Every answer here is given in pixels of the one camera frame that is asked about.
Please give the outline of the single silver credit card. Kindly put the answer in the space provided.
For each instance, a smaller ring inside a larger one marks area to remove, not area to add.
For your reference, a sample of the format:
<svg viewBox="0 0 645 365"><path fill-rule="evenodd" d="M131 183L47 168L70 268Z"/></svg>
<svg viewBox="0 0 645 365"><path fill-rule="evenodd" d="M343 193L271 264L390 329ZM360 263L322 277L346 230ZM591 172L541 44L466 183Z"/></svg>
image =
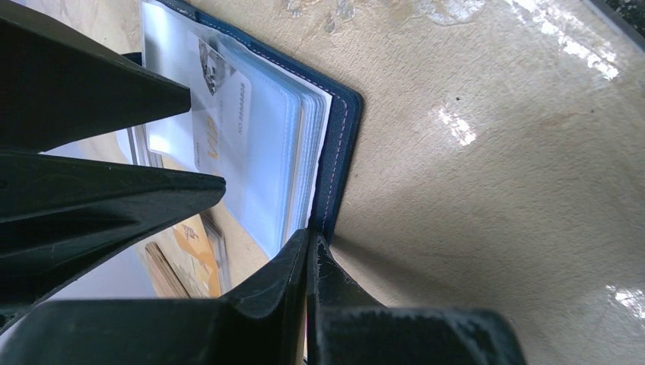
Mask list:
<svg viewBox="0 0 645 365"><path fill-rule="evenodd" d="M241 176L247 155L251 83L217 49L186 34L195 166Z"/></svg>

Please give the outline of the blue leather card holder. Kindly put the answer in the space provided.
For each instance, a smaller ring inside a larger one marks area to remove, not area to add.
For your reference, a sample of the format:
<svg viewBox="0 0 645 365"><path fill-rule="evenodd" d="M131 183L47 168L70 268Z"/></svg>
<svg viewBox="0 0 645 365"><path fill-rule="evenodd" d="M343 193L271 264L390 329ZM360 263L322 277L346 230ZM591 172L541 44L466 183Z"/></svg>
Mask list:
<svg viewBox="0 0 645 365"><path fill-rule="evenodd" d="M224 206L268 257L299 229L331 236L348 178L361 95L184 1L143 1L147 70L189 88L186 34L196 34L251 83L247 155L226 181ZM118 134L131 162L195 166L191 108Z"/></svg>

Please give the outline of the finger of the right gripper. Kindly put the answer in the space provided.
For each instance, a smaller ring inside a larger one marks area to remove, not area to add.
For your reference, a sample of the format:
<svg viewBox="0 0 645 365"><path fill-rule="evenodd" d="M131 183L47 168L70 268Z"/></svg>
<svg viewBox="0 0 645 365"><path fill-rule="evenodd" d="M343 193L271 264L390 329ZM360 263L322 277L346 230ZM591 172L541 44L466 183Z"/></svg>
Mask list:
<svg viewBox="0 0 645 365"><path fill-rule="evenodd" d="M48 151L188 111L189 88L12 1L1 3L1 147Z"/></svg>
<svg viewBox="0 0 645 365"><path fill-rule="evenodd" d="M1 153L1 325L107 259L216 205L224 179L18 151Z"/></svg>

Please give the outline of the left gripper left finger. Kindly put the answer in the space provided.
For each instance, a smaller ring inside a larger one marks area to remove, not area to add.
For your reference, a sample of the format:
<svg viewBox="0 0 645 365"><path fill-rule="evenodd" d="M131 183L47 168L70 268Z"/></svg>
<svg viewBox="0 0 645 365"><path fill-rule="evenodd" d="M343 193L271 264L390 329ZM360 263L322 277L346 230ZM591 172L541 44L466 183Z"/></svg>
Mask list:
<svg viewBox="0 0 645 365"><path fill-rule="evenodd" d="M217 299L49 301L3 364L300 364L309 233Z"/></svg>

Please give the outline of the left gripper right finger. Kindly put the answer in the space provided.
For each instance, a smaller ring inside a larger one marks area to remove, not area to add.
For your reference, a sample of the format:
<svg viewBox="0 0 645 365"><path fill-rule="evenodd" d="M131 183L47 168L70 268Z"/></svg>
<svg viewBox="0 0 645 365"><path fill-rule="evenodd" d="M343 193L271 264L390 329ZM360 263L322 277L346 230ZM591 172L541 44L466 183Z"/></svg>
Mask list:
<svg viewBox="0 0 645 365"><path fill-rule="evenodd" d="M311 233L307 253L311 364L524 364L509 323L485 309L387 307Z"/></svg>

